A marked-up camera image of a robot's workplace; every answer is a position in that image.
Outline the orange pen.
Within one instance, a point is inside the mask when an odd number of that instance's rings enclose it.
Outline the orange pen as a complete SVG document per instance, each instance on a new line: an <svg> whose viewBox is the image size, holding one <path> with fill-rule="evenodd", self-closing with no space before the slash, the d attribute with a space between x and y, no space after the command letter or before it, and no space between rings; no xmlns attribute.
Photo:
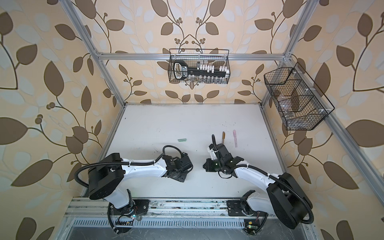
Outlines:
<svg viewBox="0 0 384 240"><path fill-rule="evenodd" d="M226 133L222 132L222 144L225 143Z"/></svg>

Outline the aluminium frame post right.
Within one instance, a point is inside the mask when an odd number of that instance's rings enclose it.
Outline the aluminium frame post right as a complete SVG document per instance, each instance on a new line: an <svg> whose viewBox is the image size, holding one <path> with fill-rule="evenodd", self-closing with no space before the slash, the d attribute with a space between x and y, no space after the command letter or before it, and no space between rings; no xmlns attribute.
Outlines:
<svg viewBox="0 0 384 240"><path fill-rule="evenodd" d="M261 54L261 57L263 57L263 60L276 61L277 62L276 69L287 66L287 63L289 63L292 60L295 47L299 42L299 39L301 38L301 35L303 34L304 29L307 26L309 20L314 14L318 3L319 1L307 1L306 6L303 10L303 13L300 16L299 21L292 32L292 35L290 36L290 40L288 42L288 45L285 51L280 55Z"/></svg>

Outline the pink pen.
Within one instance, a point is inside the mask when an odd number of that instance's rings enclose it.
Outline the pink pen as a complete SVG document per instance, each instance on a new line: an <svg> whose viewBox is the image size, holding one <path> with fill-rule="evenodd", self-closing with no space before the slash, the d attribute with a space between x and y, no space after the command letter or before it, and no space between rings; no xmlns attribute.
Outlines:
<svg viewBox="0 0 384 240"><path fill-rule="evenodd" d="M237 131L233 130L233 136L234 136L234 143L235 143L235 148L238 147L238 140L237 140Z"/></svg>

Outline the aluminium frame post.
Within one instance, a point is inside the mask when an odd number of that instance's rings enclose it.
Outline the aluminium frame post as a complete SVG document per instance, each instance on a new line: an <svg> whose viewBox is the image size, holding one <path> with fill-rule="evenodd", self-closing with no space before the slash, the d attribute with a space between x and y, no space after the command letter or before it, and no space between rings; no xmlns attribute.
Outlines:
<svg viewBox="0 0 384 240"><path fill-rule="evenodd" d="M307 1L306 6L303 10L303 13L300 16L299 21L292 32L292 35L290 36L290 40L288 42L288 45L285 51L280 55L261 54L261 57L263 57L263 60L276 61L277 62L276 69L287 66L287 63L289 63L292 60L295 47L299 42L299 39L301 38L301 35L303 34L304 29L307 26L309 20L314 14L318 3L319 1Z"/></svg>
<svg viewBox="0 0 384 240"><path fill-rule="evenodd" d="M114 94L114 96L116 97L117 103L124 108L126 103L117 85L115 84L111 74L109 73L107 66L104 64L103 60L99 58L98 56L99 52L97 51L97 48L95 47L91 37L88 35L88 32L85 26L83 25L80 17L78 16L72 1L64 0L64 1L59 1L59 3L61 4L68 18L74 25L87 51L90 53L91 57L95 61L96 66L98 67L98 69L100 70L101 74L103 75L106 81L106 84L111 89L111 92Z"/></svg>

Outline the black tool with sockets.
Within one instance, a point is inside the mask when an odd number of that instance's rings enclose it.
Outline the black tool with sockets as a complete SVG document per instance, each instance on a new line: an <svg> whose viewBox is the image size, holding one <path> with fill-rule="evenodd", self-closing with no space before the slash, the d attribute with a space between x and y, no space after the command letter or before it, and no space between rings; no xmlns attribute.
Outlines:
<svg viewBox="0 0 384 240"><path fill-rule="evenodd" d="M194 80L194 79L229 79L231 72L227 66L215 66L196 62L187 64L182 60L176 60L171 64L171 74L177 80Z"/></svg>

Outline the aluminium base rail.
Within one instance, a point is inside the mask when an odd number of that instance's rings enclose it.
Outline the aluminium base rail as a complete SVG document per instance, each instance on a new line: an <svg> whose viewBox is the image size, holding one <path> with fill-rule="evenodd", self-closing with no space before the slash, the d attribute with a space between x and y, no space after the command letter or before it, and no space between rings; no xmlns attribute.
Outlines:
<svg viewBox="0 0 384 240"><path fill-rule="evenodd" d="M244 214L240 200L237 198L134 198L134 213L138 216L153 219L171 220L208 220L208 219L256 219L267 213L276 218L272 209L263 207L265 199L257 199L258 209ZM106 200L90 200L73 198L65 212L65 217L106 218L109 202Z"/></svg>

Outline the aluminium frame post left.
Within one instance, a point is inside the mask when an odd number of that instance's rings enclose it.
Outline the aluminium frame post left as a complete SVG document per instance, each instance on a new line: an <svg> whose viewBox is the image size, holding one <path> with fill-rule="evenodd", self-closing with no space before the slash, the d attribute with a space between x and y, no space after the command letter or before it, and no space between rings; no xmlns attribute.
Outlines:
<svg viewBox="0 0 384 240"><path fill-rule="evenodd" d="M100 70L101 74L103 75L106 81L106 84L111 89L111 92L114 94L114 96L116 97L117 103L124 108L126 103L117 85L115 84L111 74L109 73L107 66L104 64L103 60L99 58L98 56L99 52L97 51L97 48L95 47L91 37L88 35L88 32L85 26L83 25L80 17L78 16L72 1L64 0L64 1L59 1L59 3L61 4L68 18L74 25L87 51L90 53L91 57L95 61L96 66L98 67L98 69Z"/></svg>

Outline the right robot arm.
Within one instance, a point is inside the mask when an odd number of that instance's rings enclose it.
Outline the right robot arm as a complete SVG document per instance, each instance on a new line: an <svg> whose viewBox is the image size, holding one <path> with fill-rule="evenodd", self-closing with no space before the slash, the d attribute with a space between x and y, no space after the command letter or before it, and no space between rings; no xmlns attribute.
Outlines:
<svg viewBox="0 0 384 240"><path fill-rule="evenodd" d="M223 144L210 144L208 153L210 158L203 165L206 172L245 180L266 193L266 197L262 197L255 190L249 190L238 204L228 205L230 215L275 215L290 229L295 229L299 224L311 225L314 222L313 204L292 175L271 174L252 166L243 158L233 157Z"/></svg>

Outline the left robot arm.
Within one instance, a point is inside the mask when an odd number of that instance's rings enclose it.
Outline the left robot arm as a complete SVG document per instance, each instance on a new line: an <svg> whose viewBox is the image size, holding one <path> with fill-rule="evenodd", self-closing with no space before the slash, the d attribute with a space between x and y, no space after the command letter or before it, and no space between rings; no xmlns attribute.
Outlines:
<svg viewBox="0 0 384 240"><path fill-rule="evenodd" d="M124 187L126 181L135 178L170 178L183 183L193 164L186 153L180 157L160 154L152 161L133 161L114 153L89 168L89 199L106 200L116 209L133 207L130 190Z"/></svg>

